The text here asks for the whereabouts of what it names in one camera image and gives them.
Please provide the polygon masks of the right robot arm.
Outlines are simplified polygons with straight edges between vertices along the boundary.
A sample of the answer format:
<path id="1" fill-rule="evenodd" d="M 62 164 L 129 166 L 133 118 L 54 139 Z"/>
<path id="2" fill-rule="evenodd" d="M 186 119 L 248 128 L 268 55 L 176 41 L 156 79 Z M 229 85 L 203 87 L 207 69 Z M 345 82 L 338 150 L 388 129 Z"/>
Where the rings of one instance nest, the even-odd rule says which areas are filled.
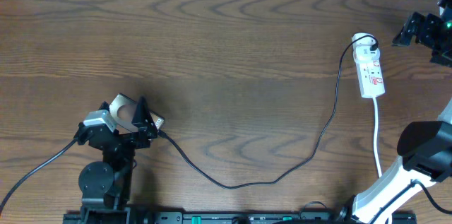
<path id="1" fill-rule="evenodd" d="M 451 66 L 451 0 L 438 0 L 439 14 L 423 16 L 414 12 L 393 38 L 396 47 L 412 41 L 432 51 L 430 61 Z M 363 98 L 375 101 L 384 92 L 380 76 L 380 52 L 373 35 L 352 37 L 353 59 Z M 408 223 L 408 217 L 393 214 L 406 201 L 451 176 L 451 106 L 435 121 L 412 122 L 400 135 L 398 157 L 367 190 L 353 196 L 332 223 Z"/>

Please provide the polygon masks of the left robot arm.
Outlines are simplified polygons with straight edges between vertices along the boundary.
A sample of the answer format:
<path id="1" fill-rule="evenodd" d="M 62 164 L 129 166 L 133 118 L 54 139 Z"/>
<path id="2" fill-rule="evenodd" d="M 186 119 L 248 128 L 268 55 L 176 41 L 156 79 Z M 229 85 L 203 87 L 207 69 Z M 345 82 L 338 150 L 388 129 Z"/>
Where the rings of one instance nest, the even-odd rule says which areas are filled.
<path id="1" fill-rule="evenodd" d="M 152 213 L 130 206 L 131 178 L 136 150 L 150 147 L 158 129 L 144 97 L 133 102 L 130 122 L 118 118 L 118 105 L 131 99 L 120 94 L 106 102 L 78 125 L 73 137 L 79 145 L 102 151 L 102 160 L 84 167 L 78 178 L 82 192 L 78 216 L 64 216 L 65 223 L 152 223 Z"/>

